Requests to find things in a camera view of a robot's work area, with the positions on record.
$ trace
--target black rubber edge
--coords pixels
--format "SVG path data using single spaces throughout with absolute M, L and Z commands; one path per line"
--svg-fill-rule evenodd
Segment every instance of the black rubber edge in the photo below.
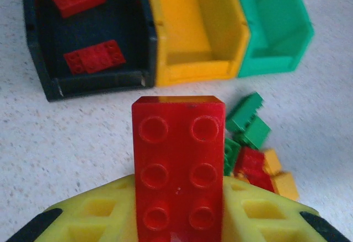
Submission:
M 308 212 L 300 212 L 300 215 L 327 242 L 351 242 L 324 218 Z
M 34 242 L 62 213 L 55 208 L 38 214 L 6 242 Z

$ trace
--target green storage bin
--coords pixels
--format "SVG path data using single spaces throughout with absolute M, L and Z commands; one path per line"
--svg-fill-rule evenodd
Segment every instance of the green storage bin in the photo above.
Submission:
M 296 69 L 314 30 L 302 0 L 240 0 L 251 32 L 238 77 Z

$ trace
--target white speckled floor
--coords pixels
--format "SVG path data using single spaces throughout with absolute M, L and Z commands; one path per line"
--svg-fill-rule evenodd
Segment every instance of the white speckled floor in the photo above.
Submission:
M 315 38 L 292 74 L 45 99 L 22 0 L 0 0 L 0 240 L 46 207 L 133 173 L 131 104 L 141 95 L 213 94 L 230 109 L 264 98 L 266 146 L 294 173 L 301 202 L 353 240 L 353 0 L 304 0 Z

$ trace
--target yellow storage bin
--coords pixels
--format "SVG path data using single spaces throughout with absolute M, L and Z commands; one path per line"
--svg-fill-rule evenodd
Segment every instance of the yellow storage bin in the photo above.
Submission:
M 157 28 L 156 85 L 234 78 L 249 28 L 239 0 L 149 0 Z

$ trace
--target plastic storage bin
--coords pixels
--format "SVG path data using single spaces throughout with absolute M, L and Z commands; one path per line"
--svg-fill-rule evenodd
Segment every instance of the plastic storage bin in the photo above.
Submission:
M 233 78 L 249 28 L 239 0 L 150 0 L 158 36 L 156 85 Z
M 157 35 L 148 0 L 107 0 L 63 19 L 52 0 L 23 0 L 27 42 L 49 101 L 153 87 Z M 117 69 L 72 75 L 63 54 L 116 40 L 126 59 Z
M 251 38 L 239 77 L 296 69 L 313 34 L 302 0 L 240 0 Z

